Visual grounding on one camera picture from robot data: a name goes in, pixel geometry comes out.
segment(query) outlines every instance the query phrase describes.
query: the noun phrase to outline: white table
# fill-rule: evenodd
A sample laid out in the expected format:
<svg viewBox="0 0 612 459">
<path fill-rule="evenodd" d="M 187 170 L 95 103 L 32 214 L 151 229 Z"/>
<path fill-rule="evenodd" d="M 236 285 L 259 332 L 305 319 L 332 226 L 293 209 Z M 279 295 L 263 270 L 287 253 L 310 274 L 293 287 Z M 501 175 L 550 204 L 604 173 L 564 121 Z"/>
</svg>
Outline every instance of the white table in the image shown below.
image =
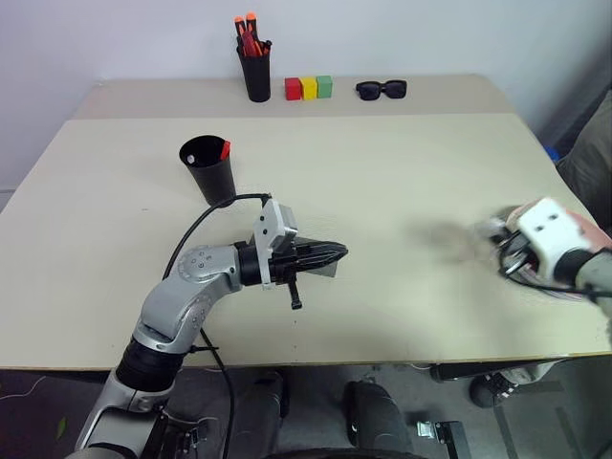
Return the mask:
<svg viewBox="0 0 612 459">
<path fill-rule="evenodd" d="M 239 80 L 95 88 L 0 214 L 0 366 L 109 368 L 176 242 L 206 204 L 178 150 L 231 140 L 238 192 L 270 191 L 300 234 L 346 244 L 331 279 L 249 287 L 206 329 L 228 364 L 485 361 L 610 353 L 604 315 L 495 273 L 469 228 L 549 195 L 588 215 L 480 76 L 416 76 L 409 96 L 247 100 Z M 218 212 L 188 246 L 250 236 L 258 204 Z M 210 363 L 199 354 L 188 364 Z"/>
</svg>

